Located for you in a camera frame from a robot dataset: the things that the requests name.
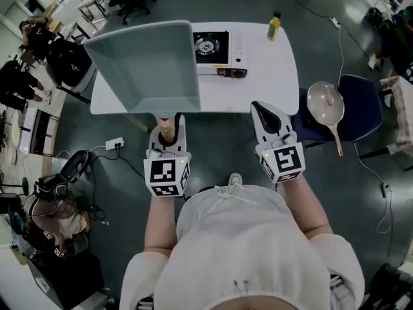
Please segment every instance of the black bag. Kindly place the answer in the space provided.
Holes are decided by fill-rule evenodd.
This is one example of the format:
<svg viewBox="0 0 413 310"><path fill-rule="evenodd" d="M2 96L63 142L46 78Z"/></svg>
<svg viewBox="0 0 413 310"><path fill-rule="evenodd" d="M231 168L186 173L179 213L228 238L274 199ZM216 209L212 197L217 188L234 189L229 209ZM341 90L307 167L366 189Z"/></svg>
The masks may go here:
<svg viewBox="0 0 413 310"><path fill-rule="evenodd" d="M57 78L71 87L79 84L92 64L83 45L63 39L51 44L50 54L46 60Z"/></svg>

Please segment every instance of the frying pan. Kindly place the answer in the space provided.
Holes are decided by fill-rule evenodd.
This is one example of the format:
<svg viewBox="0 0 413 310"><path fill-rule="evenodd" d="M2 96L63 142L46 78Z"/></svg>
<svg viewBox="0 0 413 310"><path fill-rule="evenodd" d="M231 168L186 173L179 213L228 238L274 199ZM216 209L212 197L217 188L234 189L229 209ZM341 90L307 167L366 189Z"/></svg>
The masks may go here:
<svg viewBox="0 0 413 310"><path fill-rule="evenodd" d="M333 133L338 154L343 156L337 124L344 116L344 101L334 85L325 81L313 84L307 92L307 108L318 123L325 125Z"/></svg>

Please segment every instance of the hand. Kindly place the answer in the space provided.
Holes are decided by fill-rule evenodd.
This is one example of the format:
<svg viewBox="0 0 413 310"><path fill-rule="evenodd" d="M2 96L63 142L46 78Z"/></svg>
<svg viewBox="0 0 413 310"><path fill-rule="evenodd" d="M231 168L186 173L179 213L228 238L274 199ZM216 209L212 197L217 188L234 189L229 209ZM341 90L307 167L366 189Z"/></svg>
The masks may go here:
<svg viewBox="0 0 413 310"><path fill-rule="evenodd" d="M28 35L31 30L32 30L32 25L31 25L31 24L25 24L25 25L23 25L23 33L24 33L25 35Z"/></svg>
<svg viewBox="0 0 413 310"><path fill-rule="evenodd" d="M59 249L62 253L66 254L65 239L60 239L59 240Z"/></svg>

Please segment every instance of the power outlet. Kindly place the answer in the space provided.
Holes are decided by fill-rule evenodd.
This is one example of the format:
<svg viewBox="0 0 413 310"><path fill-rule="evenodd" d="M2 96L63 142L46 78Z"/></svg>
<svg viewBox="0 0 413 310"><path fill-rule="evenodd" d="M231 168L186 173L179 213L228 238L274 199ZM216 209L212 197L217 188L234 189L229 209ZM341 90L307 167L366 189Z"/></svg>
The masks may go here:
<svg viewBox="0 0 413 310"><path fill-rule="evenodd" d="M123 138L116 138L113 140L106 141L106 150L112 150L115 149L115 144L120 143L121 145L119 147L124 147L125 146L125 141Z"/></svg>
<svg viewBox="0 0 413 310"><path fill-rule="evenodd" d="M381 195L386 199L387 194L390 192L390 185L387 183L380 184Z"/></svg>

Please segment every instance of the burner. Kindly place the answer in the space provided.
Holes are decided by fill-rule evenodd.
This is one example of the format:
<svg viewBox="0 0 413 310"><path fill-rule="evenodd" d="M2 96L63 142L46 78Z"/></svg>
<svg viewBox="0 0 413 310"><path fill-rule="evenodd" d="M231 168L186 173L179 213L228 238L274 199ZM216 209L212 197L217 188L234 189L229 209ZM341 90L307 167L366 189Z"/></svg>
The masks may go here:
<svg viewBox="0 0 413 310"><path fill-rule="evenodd" d="M198 63L228 63L228 32L195 32Z"/></svg>

